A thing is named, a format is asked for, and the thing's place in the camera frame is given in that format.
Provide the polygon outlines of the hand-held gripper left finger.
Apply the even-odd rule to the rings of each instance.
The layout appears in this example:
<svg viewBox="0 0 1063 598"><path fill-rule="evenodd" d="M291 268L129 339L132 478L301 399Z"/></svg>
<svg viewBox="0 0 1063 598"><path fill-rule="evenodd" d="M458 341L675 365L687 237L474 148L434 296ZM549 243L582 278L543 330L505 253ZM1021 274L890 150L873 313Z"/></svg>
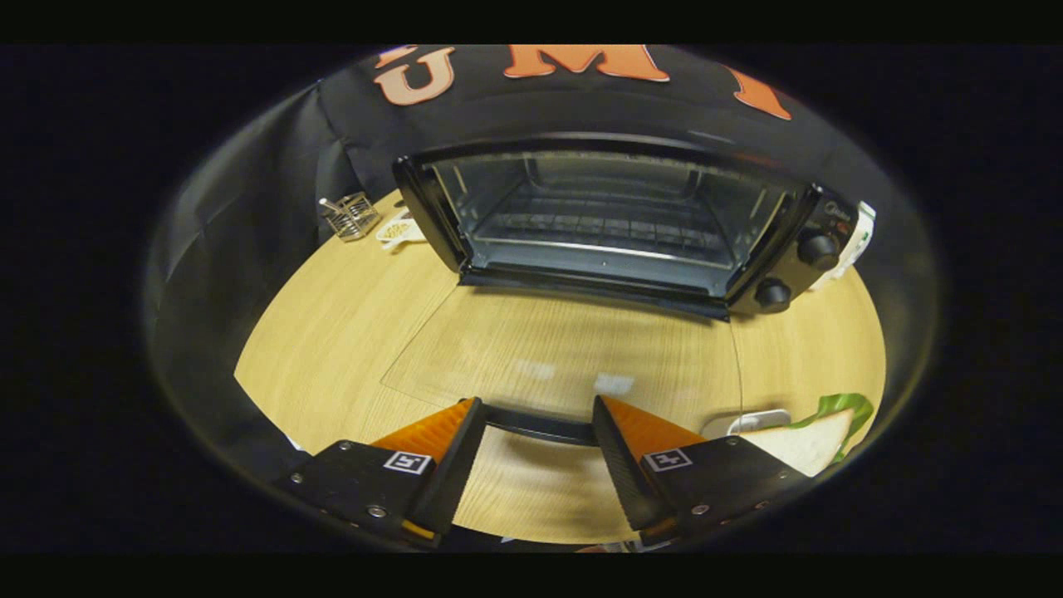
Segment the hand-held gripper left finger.
<svg viewBox="0 0 1063 598"><path fill-rule="evenodd" d="M279 477L279 488L373 537L436 548L452 529L480 446L479 398L365 444L338 440Z"/></svg>

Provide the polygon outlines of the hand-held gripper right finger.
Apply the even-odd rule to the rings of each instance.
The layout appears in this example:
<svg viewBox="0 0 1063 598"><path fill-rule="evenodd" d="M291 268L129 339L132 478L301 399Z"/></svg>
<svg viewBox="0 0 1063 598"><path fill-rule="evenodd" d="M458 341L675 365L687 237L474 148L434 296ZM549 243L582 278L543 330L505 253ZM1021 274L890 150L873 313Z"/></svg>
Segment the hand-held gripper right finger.
<svg viewBox="0 0 1063 598"><path fill-rule="evenodd" d="M746 439L706 440L596 396L591 428L630 529L645 545L698 545L784 505L811 479Z"/></svg>

